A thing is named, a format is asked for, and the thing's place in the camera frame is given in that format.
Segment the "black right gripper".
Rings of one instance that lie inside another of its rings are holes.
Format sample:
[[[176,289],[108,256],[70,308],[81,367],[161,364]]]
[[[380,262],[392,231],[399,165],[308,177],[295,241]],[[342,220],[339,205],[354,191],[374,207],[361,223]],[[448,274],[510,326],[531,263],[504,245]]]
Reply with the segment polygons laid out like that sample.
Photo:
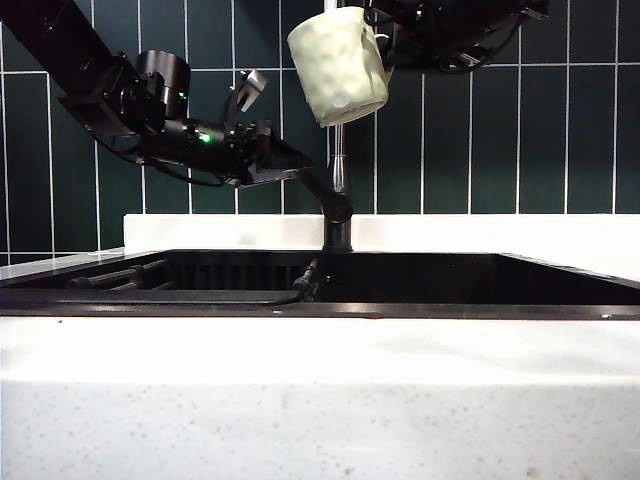
[[[384,68],[466,73],[480,62],[461,56],[483,37],[483,19],[473,1],[409,1],[398,13],[397,0],[364,0],[364,21],[371,27],[396,23],[379,37]]]

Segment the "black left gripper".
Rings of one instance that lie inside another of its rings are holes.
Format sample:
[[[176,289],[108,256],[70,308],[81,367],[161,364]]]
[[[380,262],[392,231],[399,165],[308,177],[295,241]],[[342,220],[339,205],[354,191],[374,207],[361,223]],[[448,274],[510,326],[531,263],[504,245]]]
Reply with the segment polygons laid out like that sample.
[[[167,120],[161,133],[142,138],[142,162],[175,178],[179,174],[170,167],[183,165],[236,189],[293,179],[312,166],[306,155],[272,136],[264,119],[230,129],[198,119]]]

